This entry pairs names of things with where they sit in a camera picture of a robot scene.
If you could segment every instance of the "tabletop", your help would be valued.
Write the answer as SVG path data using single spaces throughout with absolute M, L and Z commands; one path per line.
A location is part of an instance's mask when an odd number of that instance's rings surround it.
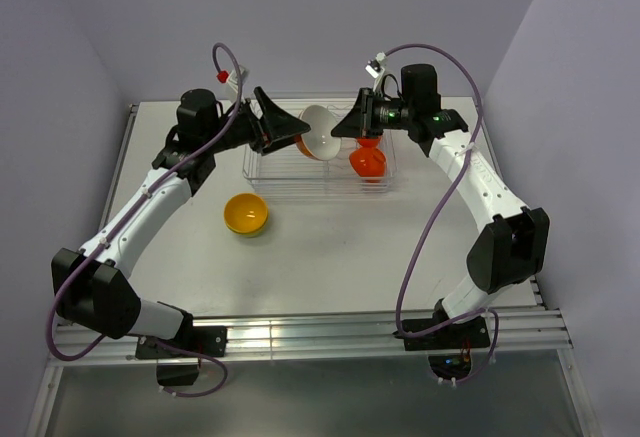
M 471 98 L 443 98 L 469 126 Z M 311 104 L 344 106 L 349 100 L 275 100 L 297 115 Z M 140 104 L 108 203 L 115 215 L 141 185 L 178 102 Z M 387 311 L 422 228 L 449 181 L 409 138 L 393 132 L 397 172 L 384 194 L 366 200 L 268 200 L 270 223 L 258 237 L 230 232 L 226 202 L 253 189 L 242 174 L 244 148 L 216 156 L 217 167 L 186 205 L 164 225 L 136 265 L 138 295 L 197 316 L 301 315 Z M 489 159 L 484 133 L 478 147 Z M 406 309 L 430 309 L 466 273 L 477 237 L 471 213 L 454 195 L 427 240 L 405 299 Z M 495 301 L 497 307 L 536 305 L 528 282 Z

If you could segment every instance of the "white bowl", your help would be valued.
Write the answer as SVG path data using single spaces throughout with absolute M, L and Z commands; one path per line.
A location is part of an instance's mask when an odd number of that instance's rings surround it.
M 296 142 L 300 152 L 317 160 L 331 160 L 338 155 L 342 139 L 331 136 L 331 130 L 338 121 L 327 108 L 310 105 L 300 113 L 300 120 L 311 127 Z

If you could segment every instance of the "white dish rack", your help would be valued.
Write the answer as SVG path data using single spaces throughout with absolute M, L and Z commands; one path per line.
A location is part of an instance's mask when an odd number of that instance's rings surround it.
M 298 116 L 307 106 L 316 102 L 283 100 L 276 103 L 290 114 Z M 353 106 L 353 102 L 317 104 L 327 107 L 338 120 Z M 259 107 L 255 102 L 254 112 L 259 115 Z M 385 132 L 378 145 L 387 160 L 385 174 L 381 177 L 365 179 L 353 170 L 349 155 L 357 148 L 355 139 L 342 139 L 336 158 L 323 162 L 302 155 L 295 145 L 266 156 L 256 154 L 247 147 L 242 172 L 257 194 L 271 199 L 358 198 L 387 192 L 396 173 L 391 133 Z

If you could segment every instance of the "black mounting plate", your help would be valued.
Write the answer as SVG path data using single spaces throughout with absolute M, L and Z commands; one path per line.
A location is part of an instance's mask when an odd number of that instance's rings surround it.
M 406 319 L 402 321 L 402 328 L 405 332 L 419 332 L 439 323 L 436 319 Z M 403 338 L 397 332 L 394 335 L 404 341 L 407 352 L 460 349 L 466 345 L 472 349 L 484 349 L 491 345 L 487 324 L 481 316 L 461 324 L 451 324 L 419 339 Z
M 227 328 L 224 326 L 194 327 L 191 331 L 190 342 L 191 344 L 189 346 L 175 344 L 174 346 L 211 357 L 224 357 L 224 352 L 227 347 Z M 184 357 L 184 355 L 159 347 L 154 342 L 154 339 L 138 339 L 136 359 L 157 360 L 177 357 Z

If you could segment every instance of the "black wire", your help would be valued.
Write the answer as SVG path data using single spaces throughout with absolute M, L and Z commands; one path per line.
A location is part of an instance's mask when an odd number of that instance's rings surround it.
M 398 93 L 398 97 L 402 98 L 402 94 L 400 93 L 400 84 L 398 84 L 398 79 L 396 79 L 396 76 L 393 74 L 384 74 L 382 76 L 382 82 L 380 85 L 380 88 L 382 89 L 382 95 L 384 97 L 386 97 L 387 99 L 392 99 L 393 97 L 387 95 L 387 93 L 385 92 L 385 84 L 387 83 L 387 78 L 390 78 L 391 80 L 393 80 L 396 83 L 396 89 L 397 89 L 397 93 Z

